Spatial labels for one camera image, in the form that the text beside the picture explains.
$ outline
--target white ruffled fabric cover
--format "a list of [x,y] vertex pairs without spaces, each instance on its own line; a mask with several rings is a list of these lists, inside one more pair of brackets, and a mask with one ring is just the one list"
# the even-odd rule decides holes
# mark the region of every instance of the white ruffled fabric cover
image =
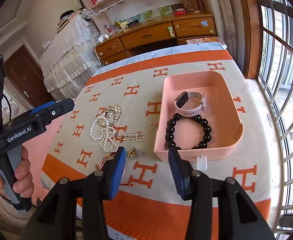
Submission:
[[76,98],[100,68],[94,52],[99,35],[93,22],[77,15],[43,53],[40,63],[44,85],[56,101]]

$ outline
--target smartwatch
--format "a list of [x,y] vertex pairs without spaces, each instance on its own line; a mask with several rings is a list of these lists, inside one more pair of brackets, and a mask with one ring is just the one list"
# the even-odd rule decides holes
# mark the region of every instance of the smartwatch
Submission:
[[[189,100],[189,98],[198,98],[200,100],[200,105],[194,109],[184,110],[181,109],[185,103]],[[186,92],[183,91],[175,100],[174,100],[174,107],[176,112],[184,117],[193,117],[200,112],[205,112],[205,95],[198,92]]]

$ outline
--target pink surface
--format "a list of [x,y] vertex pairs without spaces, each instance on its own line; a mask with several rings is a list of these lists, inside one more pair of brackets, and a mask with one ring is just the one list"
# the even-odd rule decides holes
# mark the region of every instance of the pink surface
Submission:
[[41,170],[52,140],[56,135],[59,126],[62,125],[63,119],[64,115],[53,120],[52,123],[46,127],[47,131],[45,133],[42,133],[39,136],[23,143],[23,146],[26,147],[29,152],[29,160],[31,162],[30,171],[32,173],[33,183],[35,186],[34,193],[32,195],[33,203],[36,203],[38,198],[43,200],[49,192],[48,189],[44,189],[42,186]]
[[[214,71],[173,75],[165,79],[154,153],[162,161],[168,161],[168,149],[165,146],[167,121],[176,112],[174,99],[183,91],[205,93],[206,113],[202,112],[200,115],[212,127],[212,140],[207,149],[180,150],[181,158],[194,162],[200,155],[207,156],[208,160],[220,160],[230,156],[241,140],[244,128],[223,76]],[[195,100],[187,102],[189,104],[185,104],[185,109],[196,107],[198,102]],[[175,126],[174,141],[181,149],[191,149],[198,146],[203,134],[200,124],[190,118],[182,118]]]

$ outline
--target orange stripe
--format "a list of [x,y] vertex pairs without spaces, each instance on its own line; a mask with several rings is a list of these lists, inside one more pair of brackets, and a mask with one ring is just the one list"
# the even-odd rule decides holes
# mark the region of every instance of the orange stripe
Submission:
[[[56,183],[62,177],[70,180],[86,176],[48,154],[42,170]],[[147,199],[119,190],[115,199],[104,201],[106,222],[114,229],[138,240],[185,238],[190,207]],[[268,219],[271,199],[255,203]],[[218,238],[218,208],[213,208],[212,240]]]
[[140,70],[176,65],[187,62],[199,62],[199,61],[210,61],[210,60],[226,60],[232,59],[231,55],[226,50],[206,50],[206,51],[195,51],[188,53],[181,53],[169,56],[163,56],[158,58],[152,58],[141,62],[136,62],[130,65],[119,67],[108,72],[99,74],[95,77],[91,77],[85,86],[89,86],[109,78],[122,76],[125,74],[133,73]]

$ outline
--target pink tray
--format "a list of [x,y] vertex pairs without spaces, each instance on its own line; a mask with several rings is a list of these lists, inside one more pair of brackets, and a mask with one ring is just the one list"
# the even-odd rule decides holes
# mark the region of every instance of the pink tray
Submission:
[[[212,127],[212,140],[206,149],[180,150],[181,158],[195,162],[196,157],[201,155],[207,156],[207,160],[220,160],[230,156],[242,138],[244,127],[223,76],[215,71],[173,75],[165,79],[154,153],[163,162],[168,162],[168,148],[165,146],[167,121],[176,112],[173,101],[182,91],[205,93],[206,112],[202,112],[201,116]],[[184,105],[185,109],[194,108],[196,100],[198,99],[189,100]],[[203,134],[200,124],[182,117],[175,126],[174,141],[181,149],[191,149],[198,146]]]

